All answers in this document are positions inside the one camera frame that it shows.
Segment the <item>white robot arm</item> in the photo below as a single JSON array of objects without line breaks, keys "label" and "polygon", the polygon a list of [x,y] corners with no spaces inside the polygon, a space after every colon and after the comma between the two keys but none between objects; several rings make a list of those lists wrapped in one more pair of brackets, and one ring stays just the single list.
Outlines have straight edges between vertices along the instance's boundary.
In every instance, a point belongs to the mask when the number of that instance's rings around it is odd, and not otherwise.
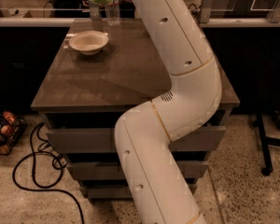
[{"label": "white robot arm", "polygon": [[183,0],[133,0],[169,73],[165,94],[125,112],[115,145],[142,224],[207,224],[169,149],[216,113],[215,55]]}]

